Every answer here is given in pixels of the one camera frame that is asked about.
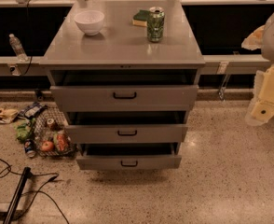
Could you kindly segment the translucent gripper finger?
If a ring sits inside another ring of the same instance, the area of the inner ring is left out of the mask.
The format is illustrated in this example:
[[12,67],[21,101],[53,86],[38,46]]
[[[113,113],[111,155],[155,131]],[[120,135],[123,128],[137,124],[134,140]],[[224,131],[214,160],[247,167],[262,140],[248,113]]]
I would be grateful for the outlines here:
[[244,49],[248,49],[248,50],[260,49],[263,41],[264,28],[265,28],[264,25],[256,28],[249,36],[247,36],[243,40],[243,42],[241,43],[241,46]]

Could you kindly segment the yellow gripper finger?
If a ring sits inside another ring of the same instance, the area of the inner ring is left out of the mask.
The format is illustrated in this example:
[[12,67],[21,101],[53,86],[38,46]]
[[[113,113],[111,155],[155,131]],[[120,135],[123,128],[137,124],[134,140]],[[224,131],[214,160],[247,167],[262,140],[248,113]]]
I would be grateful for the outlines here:
[[274,116],[274,64],[266,72],[256,72],[250,116],[259,122],[268,122]]

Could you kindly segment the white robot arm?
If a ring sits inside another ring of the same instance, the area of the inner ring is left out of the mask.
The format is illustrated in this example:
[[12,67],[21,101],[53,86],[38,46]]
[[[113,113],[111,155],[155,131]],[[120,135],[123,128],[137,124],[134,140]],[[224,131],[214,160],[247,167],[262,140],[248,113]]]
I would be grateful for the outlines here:
[[261,49],[261,55],[271,62],[265,71],[257,71],[254,77],[253,99],[245,116],[251,126],[260,126],[274,117],[274,13],[265,25],[247,36],[241,46],[244,49]]

